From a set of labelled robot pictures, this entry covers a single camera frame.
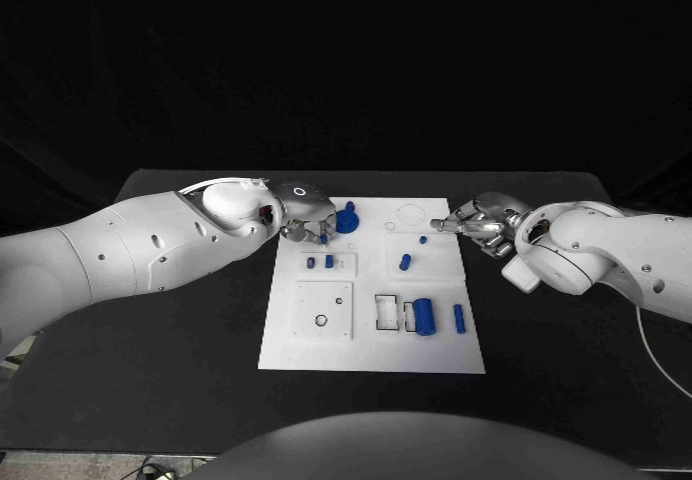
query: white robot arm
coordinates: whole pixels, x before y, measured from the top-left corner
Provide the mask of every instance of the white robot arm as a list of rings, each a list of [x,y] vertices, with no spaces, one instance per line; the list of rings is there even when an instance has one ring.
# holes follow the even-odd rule
[[[0,359],[68,313],[188,284],[251,255],[280,231],[293,241],[328,241],[329,197],[299,182],[273,191],[266,182],[211,180],[0,238]],[[320,235],[307,222],[319,222]]]
[[[485,193],[431,226],[472,237],[495,258],[516,249],[502,274],[527,293],[544,281],[581,295],[600,282],[640,308],[692,323],[692,219],[627,216],[590,201],[532,210]]]

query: black table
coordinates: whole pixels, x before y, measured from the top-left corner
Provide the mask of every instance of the black table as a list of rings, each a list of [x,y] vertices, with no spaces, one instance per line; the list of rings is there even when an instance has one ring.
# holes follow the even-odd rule
[[[502,191],[534,206],[609,201],[586,173],[140,170],[119,201],[227,176],[300,178],[333,196]],[[457,413],[527,426],[639,467],[692,465],[692,401],[656,370],[635,307],[606,286],[525,295],[460,239],[486,375],[258,370],[277,239],[185,287],[100,303],[39,335],[0,398],[0,449],[217,455],[349,412]],[[645,312],[652,348],[691,385],[692,332]]]

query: white board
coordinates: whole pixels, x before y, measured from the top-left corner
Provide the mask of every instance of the white board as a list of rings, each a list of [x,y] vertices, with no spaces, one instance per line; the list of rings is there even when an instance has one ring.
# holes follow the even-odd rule
[[[322,247],[280,239],[260,368],[485,373],[457,238],[430,227],[433,218],[450,214],[447,200],[336,197],[332,201],[338,210],[349,200],[361,220],[354,233],[338,234]],[[420,243],[421,235],[429,237],[426,244]],[[413,257],[407,271],[400,270],[404,253]],[[333,255],[338,268],[325,267],[328,254]],[[313,269],[306,265],[309,257],[316,259]],[[309,283],[316,284],[307,287],[313,289],[310,295],[300,294],[299,287],[303,285],[305,290]],[[343,303],[332,303],[335,298],[345,301],[332,291],[343,284],[351,285],[351,324],[341,316],[330,323],[332,315],[345,312],[336,308]],[[377,295],[397,297],[398,330],[378,329]],[[437,334],[431,336],[407,331],[404,304],[418,298],[433,301]],[[454,304],[465,311],[465,334],[456,331]],[[328,309],[329,320],[320,327],[313,317]],[[388,328],[395,323],[392,312],[388,301]],[[299,330],[293,327],[300,321],[306,330],[296,334]],[[351,335],[345,335],[348,326]]]

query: white cable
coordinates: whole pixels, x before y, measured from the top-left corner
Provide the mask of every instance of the white cable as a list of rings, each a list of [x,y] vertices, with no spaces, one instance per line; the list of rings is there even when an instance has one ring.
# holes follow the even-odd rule
[[[692,393],[689,393],[685,388],[681,386],[681,384],[674,380],[674,377],[668,374],[668,372],[663,370],[663,367],[661,366],[659,361],[656,360],[656,357],[653,356],[652,349],[649,348],[649,342],[646,341],[646,335],[645,335],[645,327],[642,326],[642,314],[640,314],[640,309],[638,308],[638,323],[639,323],[639,332],[642,333],[642,341],[645,342],[645,348],[646,351],[649,352],[649,356],[652,357],[652,361],[655,365],[659,367],[661,373],[665,375],[671,383],[676,386],[678,390],[689,397],[692,398]]]

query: small blue part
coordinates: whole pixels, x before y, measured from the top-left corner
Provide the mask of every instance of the small blue part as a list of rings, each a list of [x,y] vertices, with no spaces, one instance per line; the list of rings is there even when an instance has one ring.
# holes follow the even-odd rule
[[[356,206],[354,202],[348,202],[346,208],[336,212],[336,231],[351,233],[356,230],[358,224]]]
[[[457,323],[457,333],[466,333],[465,311],[462,305],[454,305],[454,321]]]
[[[416,333],[423,336],[434,335],[436,329],[436,317],[433,316],[433,302],[430,298],[420,298],[414,302],[414,315],[416,315]]]
[[[401,257],[401,263],[400,263],[400,268],[401,270],[408,270],[408,267],[411,266],[411,255],[408,253],[404,254]]]

